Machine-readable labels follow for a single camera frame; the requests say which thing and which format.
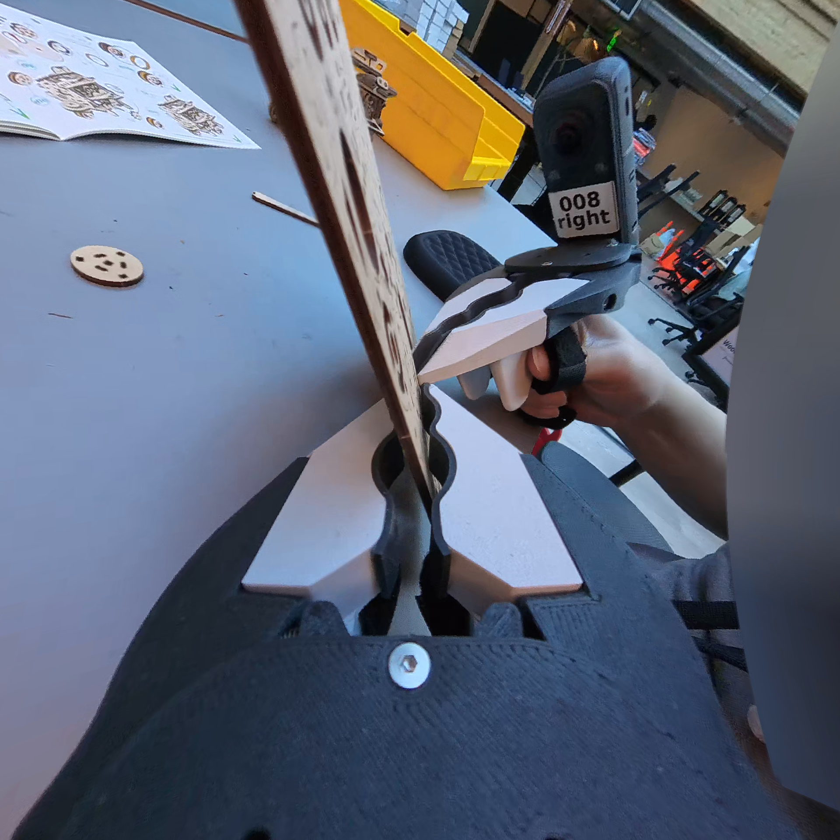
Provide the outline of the thin wooden strip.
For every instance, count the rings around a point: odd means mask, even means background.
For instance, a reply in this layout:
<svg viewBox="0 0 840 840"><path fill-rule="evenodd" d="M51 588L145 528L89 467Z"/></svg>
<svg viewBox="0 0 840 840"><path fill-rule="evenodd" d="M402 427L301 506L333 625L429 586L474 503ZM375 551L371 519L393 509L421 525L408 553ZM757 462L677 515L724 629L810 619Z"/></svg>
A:
<svg viewBox="0 0 840 840"><path fill-rule="evenodd" d="M309 226L312 226L312 227L315 227L315 228L320 228L319 221L314 216L309 215L308 213L304 213L304 212L302 212L302 211L300 211L300 210L298 210L298 209L296 209L292 206L289 206L287 204L279 202L276 199L274 199L274 198L272 198L272 197L270 197L270 196L268 196L264 193L252 192L251 197L255 202L257 202L258 204L260 204L264 207L271 208L271 209L273 209L273 210L275 210L275 211L277 211L277 212L279 212L283 215L286 215L288 217L292 217L292 218L296 219L297 221L300 221L300 222L302 222L304 224L307 224Z"/></svg>

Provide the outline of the black office chair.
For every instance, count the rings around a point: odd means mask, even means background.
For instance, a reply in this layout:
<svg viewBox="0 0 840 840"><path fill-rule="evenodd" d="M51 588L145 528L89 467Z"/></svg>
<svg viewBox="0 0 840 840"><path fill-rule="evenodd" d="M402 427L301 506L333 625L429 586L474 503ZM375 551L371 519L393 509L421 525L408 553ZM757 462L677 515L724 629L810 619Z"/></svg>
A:
<svg viewBox="0 0 840 840"><path fill-rule="evenodd" d="M719 343L726 344L734 352L735 333L740 324L743 304L744 296L740 293L735 293L732 299L710 297L688 307L686 318L689 324L678 324L663 318L647 321L648 325L662 323L667 333L675 334L662 341L664 346L675 341L686 342L686 349L681 355L689 368L685 373L686 381L705 386L721 408L726 408L728 404L731 374L719 373L706 359L706 354Z"/></svg>

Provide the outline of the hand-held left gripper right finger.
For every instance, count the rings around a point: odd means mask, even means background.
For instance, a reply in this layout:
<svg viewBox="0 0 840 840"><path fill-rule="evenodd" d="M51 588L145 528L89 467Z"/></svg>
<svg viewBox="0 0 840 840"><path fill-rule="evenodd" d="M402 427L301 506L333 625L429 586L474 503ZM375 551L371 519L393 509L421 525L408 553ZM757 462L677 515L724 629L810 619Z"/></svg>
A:
<svg viewBox="0 0 840 840"><path fill-rule="evenodd" d="M423 387L440 491L430 514L423 598L453 598L473 616L584 581L524 454L435 385Z"/></svg>

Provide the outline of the person's grey shirt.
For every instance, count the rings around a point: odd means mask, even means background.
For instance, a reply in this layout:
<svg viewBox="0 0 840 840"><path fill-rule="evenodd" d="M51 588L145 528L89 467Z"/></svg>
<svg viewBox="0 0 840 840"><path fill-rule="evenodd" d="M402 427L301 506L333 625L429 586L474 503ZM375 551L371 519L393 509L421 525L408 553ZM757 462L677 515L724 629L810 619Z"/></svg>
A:
<svg viewBox="0 0 840 840"><path fill-rule="evenodd" d="M712 687L725 715L742 727L753 705L749 673L732 582L729 546L699 559L632 543L666 597L677 610L704 656Z"/></svg>

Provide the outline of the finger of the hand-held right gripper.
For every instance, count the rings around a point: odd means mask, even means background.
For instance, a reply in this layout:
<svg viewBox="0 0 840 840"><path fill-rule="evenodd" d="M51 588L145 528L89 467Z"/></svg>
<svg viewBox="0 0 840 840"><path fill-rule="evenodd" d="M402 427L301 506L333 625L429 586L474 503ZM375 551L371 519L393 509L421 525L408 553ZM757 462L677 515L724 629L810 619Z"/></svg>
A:
<svg viewBox="0 0 840 840"><path fill-rule="evenodd" d="M477 321L488 310L506 306L527 286L525 275L479 276L459 287L427 326L413 351L414 361L431 361L450 333Z"/></svg>
<svg viewBox="0 0 840 840"><path fill-rule="evenodd" d="M452 329L418 369L418 382L440 382L541 345L548 338L546 309L588 285L585 279L551 279L525 287L515 299Z"/></svg>

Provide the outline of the stack of white boxes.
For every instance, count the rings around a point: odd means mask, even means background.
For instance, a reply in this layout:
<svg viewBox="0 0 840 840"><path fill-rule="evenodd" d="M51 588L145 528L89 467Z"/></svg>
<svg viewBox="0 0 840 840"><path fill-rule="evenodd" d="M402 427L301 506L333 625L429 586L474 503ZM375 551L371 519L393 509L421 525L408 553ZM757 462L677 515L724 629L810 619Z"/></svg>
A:
<svg viewBox="0 0 840 840"><path fill-rule="evenodd" d="M451 56L464 33L469 11L456 1L411 1L404 19L426 44Z"/></svg>

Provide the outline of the person's right forearm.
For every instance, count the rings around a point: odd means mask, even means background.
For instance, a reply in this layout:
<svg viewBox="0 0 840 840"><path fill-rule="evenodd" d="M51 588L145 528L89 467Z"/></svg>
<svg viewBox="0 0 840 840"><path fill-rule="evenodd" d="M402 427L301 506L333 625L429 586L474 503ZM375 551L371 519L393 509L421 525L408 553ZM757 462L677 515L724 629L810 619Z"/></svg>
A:
<svg viewBox="0 0 840 840"><path fill-rule="evenodd" d="M728 540L727 416L721 409L675 380L612 429L681 510Z"/></svg>

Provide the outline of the laser-cut wooden parts sheet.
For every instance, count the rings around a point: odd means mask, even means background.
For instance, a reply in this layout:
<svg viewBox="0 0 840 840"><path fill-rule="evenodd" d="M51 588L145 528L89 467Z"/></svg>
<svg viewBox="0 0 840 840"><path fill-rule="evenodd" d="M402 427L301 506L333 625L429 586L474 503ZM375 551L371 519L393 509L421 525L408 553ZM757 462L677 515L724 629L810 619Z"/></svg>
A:
<svg viewBox="0 0 840 840"><path fill-rule="evenodd" d="M353 320L427 511L415 331L338 2L237 1Z"/></svg>

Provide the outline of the round slotted wooden disc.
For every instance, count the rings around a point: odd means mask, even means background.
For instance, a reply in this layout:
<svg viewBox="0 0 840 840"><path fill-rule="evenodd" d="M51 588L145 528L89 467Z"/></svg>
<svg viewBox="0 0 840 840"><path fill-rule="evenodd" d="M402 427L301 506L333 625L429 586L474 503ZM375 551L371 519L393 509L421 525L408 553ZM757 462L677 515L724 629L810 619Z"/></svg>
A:
<svg viewBox="0 0 840 840"><path fill-rule="evenodd" d="M79 247L70 254L70 266L79 277L101 287L134 287L144 278L139 259L111 246Z"/></svg>

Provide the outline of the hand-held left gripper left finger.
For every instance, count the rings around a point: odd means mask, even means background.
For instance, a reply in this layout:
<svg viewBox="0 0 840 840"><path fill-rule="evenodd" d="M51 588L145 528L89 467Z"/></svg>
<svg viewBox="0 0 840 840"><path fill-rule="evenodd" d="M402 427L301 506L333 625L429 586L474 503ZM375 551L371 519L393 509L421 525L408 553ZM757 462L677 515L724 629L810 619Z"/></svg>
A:
<svg viewBox="0 0 840 840"><path fill-rule="evenodd" d="M398 589L403 517L392 486L402 472L403 452L378 402L311 453L243 587L332 603L361 635L365 607Z"/></svg>

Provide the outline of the assembled wooden model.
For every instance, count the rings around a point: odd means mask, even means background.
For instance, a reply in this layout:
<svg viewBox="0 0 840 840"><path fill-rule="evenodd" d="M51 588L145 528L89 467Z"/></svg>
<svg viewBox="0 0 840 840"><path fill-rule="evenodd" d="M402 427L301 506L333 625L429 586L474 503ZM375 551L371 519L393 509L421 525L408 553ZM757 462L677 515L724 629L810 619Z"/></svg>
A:
<svg viewBox="0 0 840 840"><path fill-rule="evenodd" d="M384 79L386 63L361 47L351 49L351 58L369 130L384 138L382 112L386 103L397 95L396 89Z"/></svg>

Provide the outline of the person's right hand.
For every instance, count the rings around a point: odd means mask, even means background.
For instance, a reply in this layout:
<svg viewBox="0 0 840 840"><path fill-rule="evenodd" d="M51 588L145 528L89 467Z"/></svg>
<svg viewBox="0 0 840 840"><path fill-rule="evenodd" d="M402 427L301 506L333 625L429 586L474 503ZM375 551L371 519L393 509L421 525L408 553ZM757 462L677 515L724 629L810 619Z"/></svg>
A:
<svg viewBox="0 0 840 840"><path fill-rule="evenodd" d="M649 427L668 388L667 366L611 317L583 318L574 332L585 355L583 382L544 395L531 389L521 409L550 420L568 407L583 423L620 436Z"/></svg>

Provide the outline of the yellow plastic bin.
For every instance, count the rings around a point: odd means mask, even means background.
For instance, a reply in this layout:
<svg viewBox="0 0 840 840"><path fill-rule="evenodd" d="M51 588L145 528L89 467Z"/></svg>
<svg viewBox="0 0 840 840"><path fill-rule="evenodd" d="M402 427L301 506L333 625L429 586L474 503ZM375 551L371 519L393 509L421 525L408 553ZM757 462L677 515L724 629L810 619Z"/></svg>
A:
<svg viewBox="0 0 840 840"><path fill-rule="evenodd" d="M396 90L384 107L384 142L445 191L504 178L524 124L381 6L339 5L350 47L384 61Z"/></svg>

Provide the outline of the open instruction booklet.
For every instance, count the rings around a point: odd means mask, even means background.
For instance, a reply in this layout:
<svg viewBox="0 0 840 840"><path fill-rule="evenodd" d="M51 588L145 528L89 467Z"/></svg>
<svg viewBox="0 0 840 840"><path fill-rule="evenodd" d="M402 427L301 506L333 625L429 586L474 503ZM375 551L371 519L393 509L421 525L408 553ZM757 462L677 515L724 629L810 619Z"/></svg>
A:
<svg viewBox="0 0 840 840"><path fill-rule="evenodd" d="M52 141L137 135L259 149L134 42L104 38L5 4L1 132Z"/></svg>

